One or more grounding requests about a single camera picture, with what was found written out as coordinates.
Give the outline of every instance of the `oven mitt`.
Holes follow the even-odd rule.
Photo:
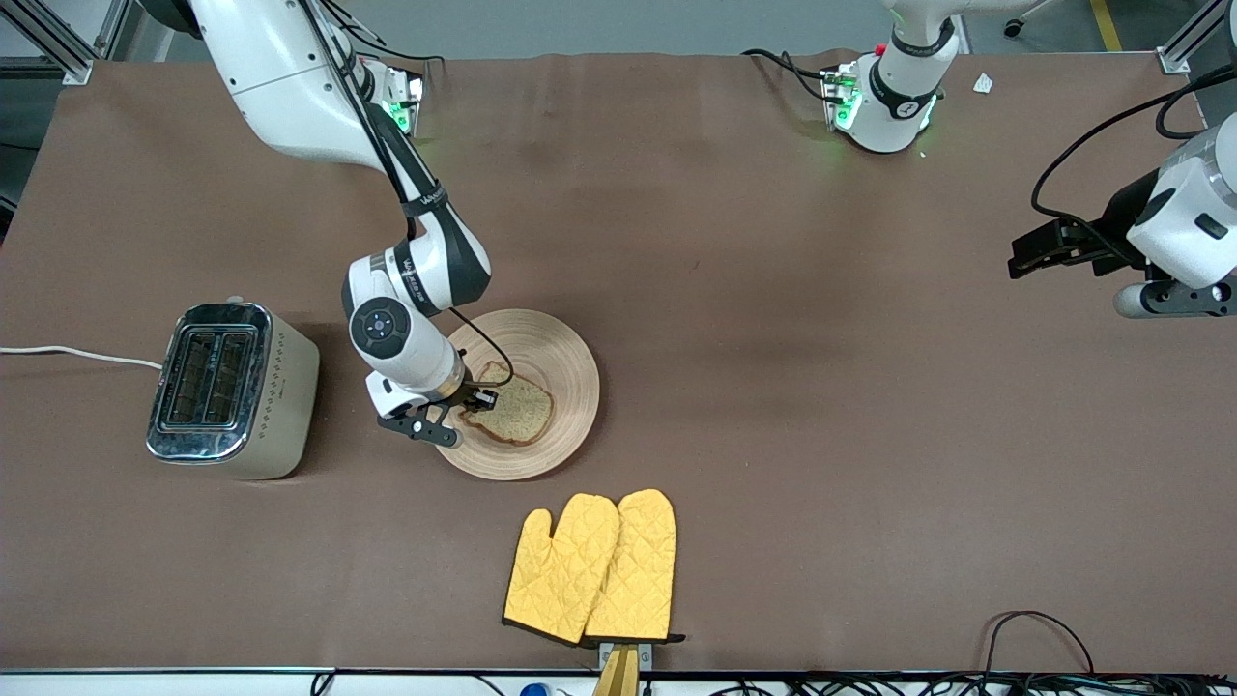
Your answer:
[[[584,633],[616,643],[673,640],[674,508],[661,491],[640,491],[618,503],[618,545]]]
[[[615,554],[618,511],[609,498],[578,493],[553,535],[550,525],[549,511],[524,519],[502,623],[575,645]]]

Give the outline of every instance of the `oven mitt thumb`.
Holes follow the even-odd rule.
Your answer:
[[[585,634],[614,643],[674,642],[674,508],[661,491],[640,491],[618,503],[618,546]]]
[[[578,493],[550,533],[549,511],[524,519],[502,623],[575,645],[601,593],[618,541],[618,511],[601,496]]]

